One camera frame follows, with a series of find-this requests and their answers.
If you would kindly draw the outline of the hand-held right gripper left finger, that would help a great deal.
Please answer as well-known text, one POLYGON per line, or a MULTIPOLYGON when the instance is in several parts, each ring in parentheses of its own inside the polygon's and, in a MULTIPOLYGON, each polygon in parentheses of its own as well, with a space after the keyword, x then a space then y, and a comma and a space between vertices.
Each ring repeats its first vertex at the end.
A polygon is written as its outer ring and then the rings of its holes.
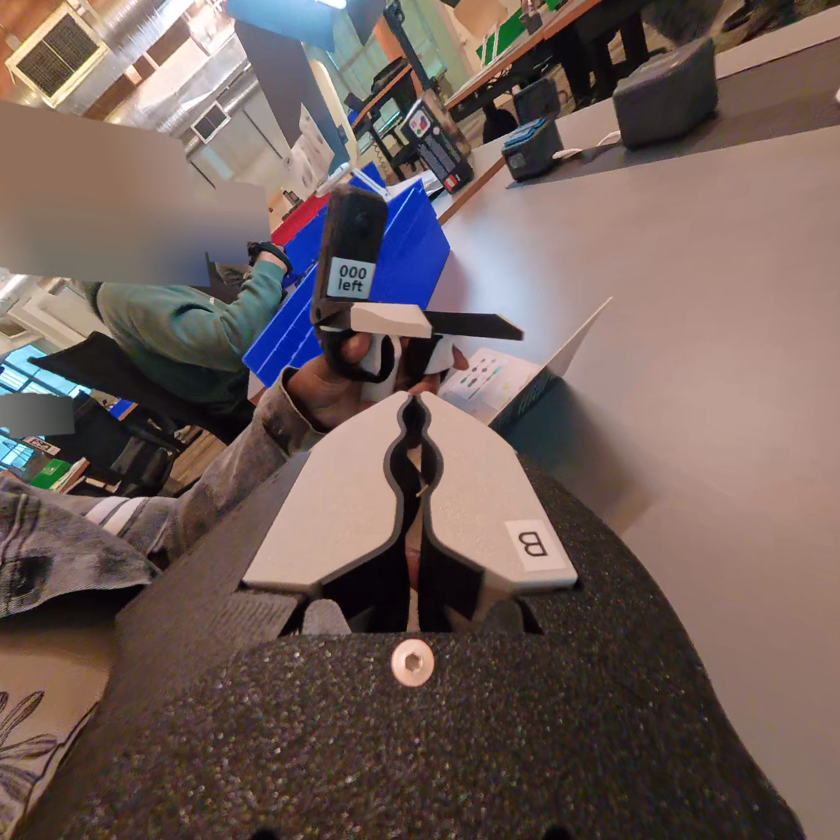
POLYGON ((411 396, 395 393, 326 434, 303 467, 242 582, 312 595, 398 533, 398 485, 386 459, 403 439, 411 396))

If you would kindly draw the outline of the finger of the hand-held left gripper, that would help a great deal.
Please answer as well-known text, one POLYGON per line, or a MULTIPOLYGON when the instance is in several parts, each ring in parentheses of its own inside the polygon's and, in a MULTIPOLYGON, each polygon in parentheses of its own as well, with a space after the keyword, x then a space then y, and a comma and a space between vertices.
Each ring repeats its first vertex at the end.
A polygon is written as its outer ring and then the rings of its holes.
POLYGON ((524 331, 496 313, 425 311, 433 333, 452 337, 522 341, 524 331))
POLYGON ((434 331, 424 310, 415 304, 370 301, 351 306, 350 328, 357 333, 423 340, 434 331))

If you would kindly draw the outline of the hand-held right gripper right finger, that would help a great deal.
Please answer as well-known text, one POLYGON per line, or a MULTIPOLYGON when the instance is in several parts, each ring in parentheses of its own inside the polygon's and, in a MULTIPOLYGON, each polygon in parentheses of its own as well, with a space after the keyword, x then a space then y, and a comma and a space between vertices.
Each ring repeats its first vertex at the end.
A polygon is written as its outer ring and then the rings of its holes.
POLYGON ((423 607, 476 623, 500 601, 574 587, 578 572, 513 447, 439 396, 418 403, 423 607))

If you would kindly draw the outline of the white lego instruction booklet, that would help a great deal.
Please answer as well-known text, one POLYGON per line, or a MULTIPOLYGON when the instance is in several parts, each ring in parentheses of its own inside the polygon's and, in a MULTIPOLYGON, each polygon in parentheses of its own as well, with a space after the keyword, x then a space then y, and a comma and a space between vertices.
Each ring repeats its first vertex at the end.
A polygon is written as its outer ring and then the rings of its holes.
POLYGON ((509 434, 543 395, 569 370, 596 321, 613 301, 606 299, 550 360, 535 364, 515 356, 480 349, 467 371, 451 373, 438 395, 501 436, 509 434))

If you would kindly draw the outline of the person's left forearm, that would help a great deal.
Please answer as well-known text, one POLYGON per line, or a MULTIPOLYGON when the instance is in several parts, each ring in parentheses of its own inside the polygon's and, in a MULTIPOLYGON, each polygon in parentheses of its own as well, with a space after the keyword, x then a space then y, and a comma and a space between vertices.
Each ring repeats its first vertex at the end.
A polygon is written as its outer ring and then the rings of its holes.
POLYGON ((283 372, 262 395, 246 430, 183 497, 102 500, 84 511, 84 519, 162 569, 179 560, 293 456, 324 436, 313 408, 291 388, 300 373, 283 372))

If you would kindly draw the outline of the black lego set box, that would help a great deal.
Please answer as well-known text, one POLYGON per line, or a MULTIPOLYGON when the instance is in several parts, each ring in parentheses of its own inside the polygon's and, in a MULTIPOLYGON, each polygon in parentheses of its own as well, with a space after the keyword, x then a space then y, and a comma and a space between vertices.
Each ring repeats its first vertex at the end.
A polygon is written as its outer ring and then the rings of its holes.
POLYGON ((469 143, 433 89, 409 108, 400 131, 449 195, 474 179, 469 143))

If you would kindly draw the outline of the person's left hand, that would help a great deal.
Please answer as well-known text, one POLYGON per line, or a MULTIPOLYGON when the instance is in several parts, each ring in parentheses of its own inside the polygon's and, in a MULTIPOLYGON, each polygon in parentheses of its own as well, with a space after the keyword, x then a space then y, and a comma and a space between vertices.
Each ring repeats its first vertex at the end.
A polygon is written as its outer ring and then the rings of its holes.
MULTIPOLYGON (((356 365, 369 353, 373 336, 369 333, 352 332, 342 342, 342 357, 346 364, 356 365)), ((453 367, 457 371, 469 368, 467 358, 454 347, 453 367)), ((400 361, 390 393, 408 392, 418 395, 424 392, 438 393, 443 373, 426 374, 421 380, 414 380, 405 373, 405 363, 400 361)), ((326 433, 354 415, 373 406, 363 399, 363 383, 342 378, 330 368, 323 355, 305 363, 300 369, 288 369, 276 382, 288 394, 292 404, 309 425, 320 433, 326 433)))

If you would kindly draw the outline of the red plastic bin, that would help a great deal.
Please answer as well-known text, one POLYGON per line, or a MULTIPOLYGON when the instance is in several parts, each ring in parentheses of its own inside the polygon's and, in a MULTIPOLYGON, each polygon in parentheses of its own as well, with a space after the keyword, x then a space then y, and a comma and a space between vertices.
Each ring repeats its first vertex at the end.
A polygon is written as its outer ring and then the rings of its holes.
POLYGON ((326 207, 328 202, 328 196, 311 195, 302 204, 292 210, 273 231, 271 241, 275 245, 287 245, 326 207))

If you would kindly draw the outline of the large blue plastic bin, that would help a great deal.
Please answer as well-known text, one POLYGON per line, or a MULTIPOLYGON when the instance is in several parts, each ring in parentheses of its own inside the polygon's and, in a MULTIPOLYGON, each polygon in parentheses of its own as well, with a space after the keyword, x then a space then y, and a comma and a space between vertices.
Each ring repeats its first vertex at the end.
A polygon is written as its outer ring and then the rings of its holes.
MULTIPOLYGON (((420 181, 410 181, 388 205, 370 301, 426 308, 445 267, 449 243, 420 181)), ((326 207, 321 207, 286 244, 295 283, 245 354, 246 366, 264 386, 272 385, 288 366, 299 368, 321 352, 310 307, 326 213, 326 207)))

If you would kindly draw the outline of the small ceiling air vent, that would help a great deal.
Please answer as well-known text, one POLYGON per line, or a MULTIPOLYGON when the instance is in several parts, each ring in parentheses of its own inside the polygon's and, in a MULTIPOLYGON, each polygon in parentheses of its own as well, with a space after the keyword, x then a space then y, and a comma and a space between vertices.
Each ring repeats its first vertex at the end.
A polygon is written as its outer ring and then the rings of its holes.
POLYGON ((191 131, 197 141, 202 144, 209 143, 221 129, 229 124, 230 114, 218 101, 214 101, 210 107, 191 125, 191 131))

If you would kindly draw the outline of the black case with blue inside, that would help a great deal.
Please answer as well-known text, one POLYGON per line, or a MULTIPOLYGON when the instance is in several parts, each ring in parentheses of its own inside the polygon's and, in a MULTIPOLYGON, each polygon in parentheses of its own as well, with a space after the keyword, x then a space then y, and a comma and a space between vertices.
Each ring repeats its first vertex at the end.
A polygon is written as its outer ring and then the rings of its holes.
POLYGON ((525 183, 550 172, 560 162, 563 142, 552 117, 527 122, 511 133, 501 156, 515 183, 525 183))

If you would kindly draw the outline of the person's grey floral clothing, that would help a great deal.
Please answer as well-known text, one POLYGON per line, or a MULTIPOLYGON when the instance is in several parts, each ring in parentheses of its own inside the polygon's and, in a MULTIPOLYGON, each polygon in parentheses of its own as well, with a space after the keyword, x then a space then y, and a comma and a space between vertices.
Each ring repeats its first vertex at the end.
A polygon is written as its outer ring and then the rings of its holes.
POLYGON ((1 481, 1 617, 78 592, 147 585, 175 500, 73 497, 1 481))

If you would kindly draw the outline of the dark grey rounded case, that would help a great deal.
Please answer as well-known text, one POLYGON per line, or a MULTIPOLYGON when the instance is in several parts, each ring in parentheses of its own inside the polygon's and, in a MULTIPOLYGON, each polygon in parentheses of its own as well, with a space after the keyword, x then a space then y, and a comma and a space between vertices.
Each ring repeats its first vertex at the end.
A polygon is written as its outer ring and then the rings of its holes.
POLYGON ((621 142, 630 151, 686 136, 716 113, 718 102, 709 36, 650 59, 620 80, 612 95, 621 142))

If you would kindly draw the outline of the large ceiling air vent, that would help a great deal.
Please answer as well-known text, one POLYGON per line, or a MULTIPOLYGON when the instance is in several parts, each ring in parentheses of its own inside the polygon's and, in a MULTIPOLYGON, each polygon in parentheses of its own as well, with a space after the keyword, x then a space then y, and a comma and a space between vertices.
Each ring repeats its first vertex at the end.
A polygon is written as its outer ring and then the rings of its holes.
POLYGON ((5 59, 13 82, 50 108, 66 100, 111 52, 86 14, 93 10, 85 2, 62 2, 5 59))

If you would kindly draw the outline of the beige floral cloth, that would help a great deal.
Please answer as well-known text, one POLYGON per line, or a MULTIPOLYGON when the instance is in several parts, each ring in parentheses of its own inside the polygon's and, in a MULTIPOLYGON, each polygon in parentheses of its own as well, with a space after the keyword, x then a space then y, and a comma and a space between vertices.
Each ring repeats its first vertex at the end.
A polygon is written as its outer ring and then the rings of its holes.
POLYGON ((1 838, 14 837, 91 719, 115 658, 111 620, 2 621, 1 838))

